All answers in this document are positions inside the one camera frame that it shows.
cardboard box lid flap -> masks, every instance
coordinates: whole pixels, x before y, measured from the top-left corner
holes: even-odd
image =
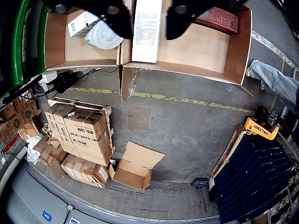
[[[128,141],[122,158],[146,168],[153,168],[164,156],[163,153],[155,152]]]
[[[110,165],[109,166],[109,175],[110,175],[112,180],[114,179],[115,174],[116,174],[116,172],[114,171],[112,165]]]
[[[142,190],[146,189],[149,185],[150,185],[150,179],[151,179],[151,172],[149,172],[145,178],[144,178],[144,182],[143,182],[143,187]]]
[[[122,159],[120,163],[118,164],[117,170],[122,169],[125,171],[128,171],[133,174],[137,174],[138,176],[145,177],[149,173],[149,169],[146,167],[143,167],[139,164],[135,164],[129,161],[126,161]]]

person's leg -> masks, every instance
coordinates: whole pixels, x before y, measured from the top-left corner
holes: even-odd
[[[286,99],[284,96],[273,91],[264,81],[261,81],[261,87],[266,91],[271,92],[273,95],[277,96],[277,98],[294,114],[296,114],[296,105],[293,104],[290,100]]]
[[[296,104],[299,82],[295,79],[285,76],[278,69],[258,60],[251,63],[249,74],[252,78],[264,81],[271,90]]]

shelf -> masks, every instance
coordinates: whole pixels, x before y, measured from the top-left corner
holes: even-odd
[[[286,190],[287,190],[287,188],[283,189],[279,194],[283,193],[283,192],[286,191]],[[290,203],[291,199],[290,199],[290,197],[289,197],[289,193],[287,193],[287,195],[286,195],[283,199],[281,199],[276,205],[274,205],[271,209],[269,209],[269,211],[270,211],[270,216],[271,216],[271,217],[272,217],[272,216],[275,216],[277,213],[279,213],[279,211],[280,211],[283,207],[285,207],[286,204],[285,204],[283,207],[279,208],[278,211],[276,210],[275,213],[273,214],[273,210],[276,209],[276,207],[277,207],[279,204],[281,204],[282,202],[285,202],[286,198],[289,198],[289,201],[288,201],[286,204]]]
[[[271,223],[278,222],[290,208],[291,208],[291,202],[289,201],[281,209],[279,209],[277,213],[271,216]]]

white label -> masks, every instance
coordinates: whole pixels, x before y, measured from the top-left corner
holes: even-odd
[[[68,113],[67,116],[70,117],[70,116],[73,116],[74,114],[75,114],[75,112],[73,111],[73,112]]]
[[[6,162],[6,159],[4,157],[2,157],[2,159],[1,159],[2,165],[4,165],[5,162]]]
[[[100,170],[99,170],[99,174],[103,177],[103,179],[104,179],[105,181],[107,181],[107,179],[108,179],[108,175],[107,175],[106,172],[104,171],[104,168],[103,168],[103,167],[100,168]]]
[[[74,218],[71,218],[69,224],[80,224],[80,222]]]
[[[156,63],[162,0],[138,0],[135,11],[132,61]]]

plastic bag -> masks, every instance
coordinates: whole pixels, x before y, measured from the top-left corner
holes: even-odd
[[[41,155],[41,153],[34,150],[33,148],[42,139],[42,137],[43,134],[39,134],[26,140],[26,142],[28,143],[27,161],[33,162],[34,165],[39,161],[38,158]]]

